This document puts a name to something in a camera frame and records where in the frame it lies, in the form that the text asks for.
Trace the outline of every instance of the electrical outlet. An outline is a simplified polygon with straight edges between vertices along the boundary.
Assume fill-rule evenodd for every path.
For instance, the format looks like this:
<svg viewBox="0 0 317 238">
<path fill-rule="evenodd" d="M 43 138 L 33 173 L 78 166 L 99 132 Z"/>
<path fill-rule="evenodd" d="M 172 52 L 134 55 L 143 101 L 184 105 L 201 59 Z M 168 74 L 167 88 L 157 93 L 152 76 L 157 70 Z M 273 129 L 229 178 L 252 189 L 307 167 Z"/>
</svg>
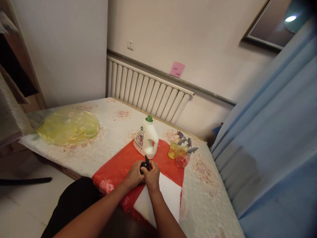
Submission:
<svg viewBox="0 0 317 238">
<path fill-rule="evenodd" d="M 133 50 L 133 42 L 128 40 L 128 49 Z"/>
</svg>

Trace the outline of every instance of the hand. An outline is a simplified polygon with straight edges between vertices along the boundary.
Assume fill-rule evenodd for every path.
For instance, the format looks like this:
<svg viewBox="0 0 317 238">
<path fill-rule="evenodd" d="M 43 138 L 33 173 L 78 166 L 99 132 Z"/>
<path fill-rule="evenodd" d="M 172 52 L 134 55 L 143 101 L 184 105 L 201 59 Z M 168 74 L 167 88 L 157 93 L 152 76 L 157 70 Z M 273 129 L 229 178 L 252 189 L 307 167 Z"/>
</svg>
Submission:
<svg viewBox="0 0 317 238">
<path fill-rule="evenodd" d="M 160 169 L 158 164 L 150 160 L 152 170 L 148 171 L 145 167 L 141 167 L 141 170 L 145 176 L 146 186 L 148 187 L 149 193 L 159 191 L 159 173 Z"/>
<path fill-rule="evenodd" d="M 135 162 L 126 175 L 126 178 L 122 181 L 122 183 L 127 185 L 130 190 L 135 188 L 141 181 L 144 180 L 144 175 L 140 174 L 142 162 L 142 160 Z"/>
</svg>

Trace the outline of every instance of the white floor tile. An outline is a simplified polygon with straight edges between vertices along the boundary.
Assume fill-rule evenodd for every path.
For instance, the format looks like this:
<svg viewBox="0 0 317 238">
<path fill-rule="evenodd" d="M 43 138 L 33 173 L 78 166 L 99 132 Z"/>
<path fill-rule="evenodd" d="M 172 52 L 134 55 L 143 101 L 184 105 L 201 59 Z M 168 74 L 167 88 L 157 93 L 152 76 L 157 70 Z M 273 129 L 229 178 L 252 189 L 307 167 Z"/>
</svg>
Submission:
<svg viewBox="0 0 317 238">
<path fill-rule="evenodd" d="M 42 177 L 53 180 L 44 184 L 0 186 L 0 237 L 40 237 L 59 196 L 74 182 L 52 166 L 39 162 L 29 151 L 0 159 L 0 178 Z"/>
</svg>

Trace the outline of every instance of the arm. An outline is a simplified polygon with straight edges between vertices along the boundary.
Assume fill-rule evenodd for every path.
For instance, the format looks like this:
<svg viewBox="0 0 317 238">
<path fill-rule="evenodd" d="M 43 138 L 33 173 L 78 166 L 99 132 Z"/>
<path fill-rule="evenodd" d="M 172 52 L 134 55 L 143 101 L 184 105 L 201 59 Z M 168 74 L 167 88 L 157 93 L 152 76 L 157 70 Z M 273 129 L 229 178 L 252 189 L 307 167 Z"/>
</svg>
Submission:
<svg viewBox="0 0 317 238">
<path fill-rule="evenodd" d="M 145 176 L 146 186 L 149 190 L 149 195 L 153 207 L 156 226 L 159 237 L 184 237 L 186 238 L 181 227 L 175 220 L 168 206 L 166 205 L 163 195 L 159 190 L 159 173 L 158 164 L 150 160 L 152 170 L 148 171 L 141 167 Z"/>
<path fill-rule="evenodd" d="M 140 174 L 142 160 L 134 163 L 126 178 L 107 196 L 90 206 L 78 217 L 68 223 L 54 238 L 94 238 L 99 237 L 100 233 L 107 224 L 110 216 L 118 206 L 122 198 L 142 180 L 144 175 Z"/>
</svg>

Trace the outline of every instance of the white plastic bottle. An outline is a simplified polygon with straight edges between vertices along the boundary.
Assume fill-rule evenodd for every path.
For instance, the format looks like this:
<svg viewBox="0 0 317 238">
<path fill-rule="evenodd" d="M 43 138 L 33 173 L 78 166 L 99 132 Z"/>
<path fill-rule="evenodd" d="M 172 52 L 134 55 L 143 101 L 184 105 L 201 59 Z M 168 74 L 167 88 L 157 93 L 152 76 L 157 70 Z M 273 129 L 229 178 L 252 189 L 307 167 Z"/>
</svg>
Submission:
<svg viewBox="0 0 317 238">
<path fill-rule="evenodd" d="M 153 159 L 158 149 L 158 144 L 159 136 L 153 125 L 152 116 L 148 115 L 144 119 L 140 131 L 136 134 L 133 145 L 141 155 L 146 155 L 148 159 Z"/>
</svg>

